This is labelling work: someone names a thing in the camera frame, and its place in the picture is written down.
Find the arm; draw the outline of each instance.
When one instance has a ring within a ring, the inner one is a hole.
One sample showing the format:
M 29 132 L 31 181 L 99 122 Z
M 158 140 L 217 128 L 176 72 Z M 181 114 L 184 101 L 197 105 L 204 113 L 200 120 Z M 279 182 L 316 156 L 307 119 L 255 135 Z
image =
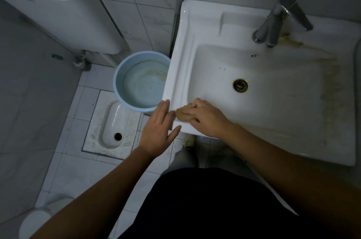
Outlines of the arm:
M 197 118 L 191 125 L 216 137 L 241 154 L 299 214 L 343 237 L 361 236 L 361 191 L 306 164 L 229 121 L 209 102 L 197 98 L 196 108 L 183 113 Z
M 139 146 L 106 177 L 55 214 L 34 235 L 40 238 L 107 238 L 135 184 L 149 164 L 161 155 L 181 130 L 168 135 L 174 112 L 161 101 L 149 118 Z

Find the white round lid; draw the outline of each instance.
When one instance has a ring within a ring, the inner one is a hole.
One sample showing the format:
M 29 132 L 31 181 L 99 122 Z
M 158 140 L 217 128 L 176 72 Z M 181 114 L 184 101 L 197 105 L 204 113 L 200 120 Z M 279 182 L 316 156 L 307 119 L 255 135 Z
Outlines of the white round lid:
M 20 226 L 19 239 L 29 239 L 30 236 L 32 236 L 50 218 L 50 214 L 43 210 L 36 210 L 30 213 Z

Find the black shirt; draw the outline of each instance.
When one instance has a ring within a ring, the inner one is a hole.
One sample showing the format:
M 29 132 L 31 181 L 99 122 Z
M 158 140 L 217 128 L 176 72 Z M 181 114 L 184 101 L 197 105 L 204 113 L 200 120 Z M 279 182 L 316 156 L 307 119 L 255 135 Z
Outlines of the black shirt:
M 259 182 L 219 168 L 183 168 L 157 180 L 134 223 L 119 238 L 321 234 L 325 231 L 287 210 Z

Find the person's left hand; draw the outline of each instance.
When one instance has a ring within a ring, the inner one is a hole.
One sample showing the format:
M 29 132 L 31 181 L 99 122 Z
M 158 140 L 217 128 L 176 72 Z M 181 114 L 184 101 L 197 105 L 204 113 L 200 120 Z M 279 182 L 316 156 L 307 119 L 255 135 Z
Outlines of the person's left hand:
M 168 135 L 175 112 L 168 113 L 169 100 L 161 101 L 145 125 L 138 148 L 146 150 L 152 157 L 161 155 L 179 134 L 182 126 L 177 126 Z

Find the white ceramic sink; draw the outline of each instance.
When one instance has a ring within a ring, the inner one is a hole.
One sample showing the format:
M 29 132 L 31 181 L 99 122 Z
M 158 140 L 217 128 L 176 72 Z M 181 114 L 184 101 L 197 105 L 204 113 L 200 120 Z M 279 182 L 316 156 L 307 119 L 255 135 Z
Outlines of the white ceramic sink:
M 309 16 L 312 31 L 287 18 L 278 45 L 252 33 L 269 11 L 186 0 L 163 99 L 175 110 L 206 99 L 233 122 L 294 154 L 355 164 L 353 51 L 357 23 Z M 243 79 L 248 89 L 237 92 Z M 176 120 L 182 132 L 201 135 Z

